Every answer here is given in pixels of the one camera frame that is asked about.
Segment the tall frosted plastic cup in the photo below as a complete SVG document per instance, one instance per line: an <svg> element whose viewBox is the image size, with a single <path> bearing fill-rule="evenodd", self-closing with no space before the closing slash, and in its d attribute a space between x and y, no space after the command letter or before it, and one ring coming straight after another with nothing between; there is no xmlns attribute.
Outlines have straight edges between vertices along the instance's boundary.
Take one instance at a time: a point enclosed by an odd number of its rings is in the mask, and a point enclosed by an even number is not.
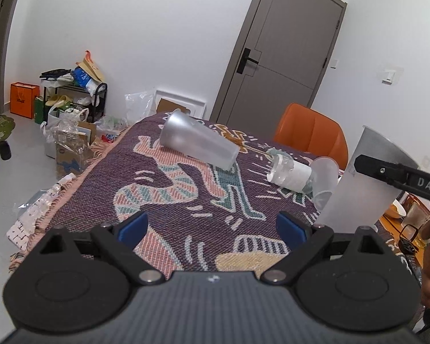
<svg viewBox="0 0 430 344"><path fill-rule="evenodd" d="M417 169L418 163L396 144L365 126L356 149L334 193L316 222L336 233L354 233L359 226L372 226L390 207L400 190L358 173L354 163L359 155Z"/></svg>

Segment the short frosted plastic cup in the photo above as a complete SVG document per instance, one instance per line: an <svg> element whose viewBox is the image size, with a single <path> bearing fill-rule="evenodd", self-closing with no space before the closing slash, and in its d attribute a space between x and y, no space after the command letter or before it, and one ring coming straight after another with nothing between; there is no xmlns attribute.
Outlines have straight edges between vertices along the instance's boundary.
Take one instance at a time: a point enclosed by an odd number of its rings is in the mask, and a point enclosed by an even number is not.
<svg viewBox="0 0 430 344"><path fill-rule="evenodd" d="M339 179L339 165L330 157L320 157L311 163L312 203L321 212L332 196Z"/></svg>

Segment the frosted cup lying far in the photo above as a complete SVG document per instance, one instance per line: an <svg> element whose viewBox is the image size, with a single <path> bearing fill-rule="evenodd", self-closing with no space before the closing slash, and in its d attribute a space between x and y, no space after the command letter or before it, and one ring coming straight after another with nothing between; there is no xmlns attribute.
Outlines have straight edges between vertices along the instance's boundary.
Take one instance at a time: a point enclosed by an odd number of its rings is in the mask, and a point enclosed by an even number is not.
<svg viewBox="0 0 430 344"><path fill-rule="evenodd" d="M229 170L240 148L196 119L174 110L165 122L160 144L207 164Z"/></svg>

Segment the white bowl with fruit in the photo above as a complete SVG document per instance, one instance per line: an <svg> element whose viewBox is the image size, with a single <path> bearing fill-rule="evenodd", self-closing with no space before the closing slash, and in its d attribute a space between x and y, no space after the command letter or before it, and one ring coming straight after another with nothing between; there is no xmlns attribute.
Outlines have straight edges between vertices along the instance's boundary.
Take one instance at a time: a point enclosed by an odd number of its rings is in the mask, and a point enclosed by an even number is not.
<svg viewBox="0 0 430 344"><path fill-rule="evenodd" d="M402 204L400 204L400 202L398 202L397 200L395 200L388 209L386 209L386 211L384 212L384 215L388 218L392 218L392 219L401 219L404 218L407 213L403 207Z"/></svg>

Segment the clear bottle white label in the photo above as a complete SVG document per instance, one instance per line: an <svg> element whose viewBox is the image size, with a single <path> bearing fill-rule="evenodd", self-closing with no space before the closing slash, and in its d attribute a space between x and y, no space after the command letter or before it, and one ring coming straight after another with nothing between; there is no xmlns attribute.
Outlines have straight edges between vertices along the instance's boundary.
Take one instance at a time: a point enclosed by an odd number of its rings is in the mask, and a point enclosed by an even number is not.
<svg viewBox="0 0 430 344"><path fill-rule="evenodd" d="M269 155L271 168L266 178L270 183L297 193L311 192L312 170L309 165L298 162L291 155L275 148L269 150Z"/></svg>

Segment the patterned woven table blanket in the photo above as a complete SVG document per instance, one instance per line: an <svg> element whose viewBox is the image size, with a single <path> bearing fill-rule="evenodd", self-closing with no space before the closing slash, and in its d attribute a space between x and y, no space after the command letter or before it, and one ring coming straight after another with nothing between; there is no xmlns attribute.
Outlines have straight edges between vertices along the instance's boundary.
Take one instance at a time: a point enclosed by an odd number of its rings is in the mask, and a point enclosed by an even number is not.
<svg viewBox="0 0 430 344"><path fill-rule="evenodd" d="M12 257L11 269L50 228L89 231L138 211L147 214L149 226L136 254L165 276L176 270L262 273L287 255L276 233L276 215L286 211L313 224L318 211L309 195L278 187L266 175L276 155L310 164L312 154L214 124L214 132L240 147L226 171L162 147L159 137L167 118L156 114L112 143L97 141L86 170L57 183Z"/></svg>

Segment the orange leather chair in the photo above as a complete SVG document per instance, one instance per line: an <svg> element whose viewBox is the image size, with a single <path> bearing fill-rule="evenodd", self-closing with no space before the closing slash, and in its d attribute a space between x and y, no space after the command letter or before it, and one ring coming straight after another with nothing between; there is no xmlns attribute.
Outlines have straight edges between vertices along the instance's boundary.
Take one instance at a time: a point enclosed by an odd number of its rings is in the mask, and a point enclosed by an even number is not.
<svg viewBox="0 0 430 344"><path fill-rule="evenodd" d="M349 161L346 138L340 125L297 103L291 103L285 109L273 140L318 157L330 157L341 170L346 169Z"/></svg>

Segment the cardboard box with plastic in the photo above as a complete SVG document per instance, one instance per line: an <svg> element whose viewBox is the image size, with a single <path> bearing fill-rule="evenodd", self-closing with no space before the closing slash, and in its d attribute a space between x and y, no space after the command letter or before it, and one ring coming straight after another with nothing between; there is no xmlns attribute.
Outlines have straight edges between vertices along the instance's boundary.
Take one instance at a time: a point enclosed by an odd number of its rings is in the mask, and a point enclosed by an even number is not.
<svg viewBox="0 0 430 344"><path fill-rule="evenodd" d="M45 139L45 153L56 162L56 177L73 173L80 175L93 158L91 143L96 137L96 125L80 121L78 116L49 115L40 124Z"/></svg>

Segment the clear plastic bag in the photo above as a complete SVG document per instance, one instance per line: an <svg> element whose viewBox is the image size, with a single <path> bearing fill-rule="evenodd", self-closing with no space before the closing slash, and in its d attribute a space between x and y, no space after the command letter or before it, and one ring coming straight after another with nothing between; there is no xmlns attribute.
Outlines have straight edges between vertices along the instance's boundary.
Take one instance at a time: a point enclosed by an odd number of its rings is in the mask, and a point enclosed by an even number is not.
<svg viewBox="0 0 430 344"><path fill-rule="evenodd" d="M124 98L126 120L130 126L156 113L154 90L126 94Z"/></svg>

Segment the white framed picture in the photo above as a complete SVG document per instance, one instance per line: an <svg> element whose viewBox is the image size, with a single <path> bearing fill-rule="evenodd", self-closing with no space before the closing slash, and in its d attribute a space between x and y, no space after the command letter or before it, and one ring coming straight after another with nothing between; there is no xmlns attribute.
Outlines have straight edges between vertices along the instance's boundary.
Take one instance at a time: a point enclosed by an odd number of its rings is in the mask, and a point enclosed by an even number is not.
<svg viewBox="0 0 430 344"><path fill-rule="evenodd" d="M156 111L158 113L172 112L179 109L185 114L202 119L206 111L206 104L197 99L165 92L159 89L155 94Z"/></svg>

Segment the black metal shelf rack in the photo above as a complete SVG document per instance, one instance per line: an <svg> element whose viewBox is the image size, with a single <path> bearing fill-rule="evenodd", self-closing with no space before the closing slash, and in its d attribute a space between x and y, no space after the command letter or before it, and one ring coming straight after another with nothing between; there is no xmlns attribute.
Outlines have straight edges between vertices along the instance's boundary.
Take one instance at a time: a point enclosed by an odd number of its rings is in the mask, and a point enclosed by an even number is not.
<svg viewBox="0 0 430 344"><path fill-rule="evenodd" d="M69 110L87 109L84 121L94 123L105 115L105 104L108 85L101 83L90 94L86 88L75 84L54 87L51 82L42 82L43 120L49 122L51 117L60 116Z"/></svg>

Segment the grey door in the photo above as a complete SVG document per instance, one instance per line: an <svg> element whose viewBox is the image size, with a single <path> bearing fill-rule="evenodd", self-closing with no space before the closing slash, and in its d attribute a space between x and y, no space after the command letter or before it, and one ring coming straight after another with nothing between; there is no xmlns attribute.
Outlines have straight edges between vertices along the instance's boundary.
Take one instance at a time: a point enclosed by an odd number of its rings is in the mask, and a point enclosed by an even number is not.
<svg viewBox="0 0 430 344"><path fill-rule="evenodd" d="M342 0L252 0L210 120L272 136L287 106L311 106L333 53ZM244 48L258 64L236 72Z"/></svg>

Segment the clutter pile on shelf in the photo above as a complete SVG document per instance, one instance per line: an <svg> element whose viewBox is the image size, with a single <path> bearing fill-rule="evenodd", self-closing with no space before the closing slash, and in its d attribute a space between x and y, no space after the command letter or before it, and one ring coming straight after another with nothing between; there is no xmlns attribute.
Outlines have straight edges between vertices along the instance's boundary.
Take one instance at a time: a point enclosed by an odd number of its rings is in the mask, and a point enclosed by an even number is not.
<svg viewBox="0 0 430 344"><path fill-rule="evenodd" d="M77 62L74 69L53 69L44 71L39 76L41 83L58 88L63 86L78 86L95 95L97 91L108 88L105 77L92 59L91 52L86 50L84 58Z"/></svg>

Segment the orange shopping bag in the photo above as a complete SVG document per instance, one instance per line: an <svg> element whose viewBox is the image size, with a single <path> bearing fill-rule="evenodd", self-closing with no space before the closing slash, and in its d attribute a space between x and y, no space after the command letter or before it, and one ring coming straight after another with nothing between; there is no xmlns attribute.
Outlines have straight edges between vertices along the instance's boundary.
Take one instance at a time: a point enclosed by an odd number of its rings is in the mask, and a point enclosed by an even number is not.
<svg viewBox="0 0 430 344"><path fill-rule="evenodd" d="M11 83L10 112L32 119L34 116L35 98L40 94L39 86L23 82Z"/></svg>

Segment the white wall switch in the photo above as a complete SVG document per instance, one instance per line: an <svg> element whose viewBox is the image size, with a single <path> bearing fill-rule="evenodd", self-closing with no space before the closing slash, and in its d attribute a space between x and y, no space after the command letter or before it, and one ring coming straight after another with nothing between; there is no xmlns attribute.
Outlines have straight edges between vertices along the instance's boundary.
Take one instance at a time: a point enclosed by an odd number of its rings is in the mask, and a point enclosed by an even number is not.
<svg viewBox="0 0 430 344"><path fill-rule="evenodd" d="M394 69L386 69L384 71L381 82L385 85L392 85L394 83L396 73L397 71L395 71Z"/></svg>

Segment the small white wall plate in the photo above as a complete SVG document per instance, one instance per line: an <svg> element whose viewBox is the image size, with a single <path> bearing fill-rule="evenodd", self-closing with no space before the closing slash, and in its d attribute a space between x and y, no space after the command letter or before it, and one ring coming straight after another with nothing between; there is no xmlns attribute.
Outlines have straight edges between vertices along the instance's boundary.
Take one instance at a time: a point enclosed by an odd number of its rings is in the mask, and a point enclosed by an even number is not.
<svg viewBox="0 0 430 344"><path fill-rule="evenodd" d="M331 69L336 69L336 68L337 68L337 64L338 64L338 61L337 61L336 59L333 59L333 60L331 60L331 61L329 62L329 67L330 67Z"/></svg>

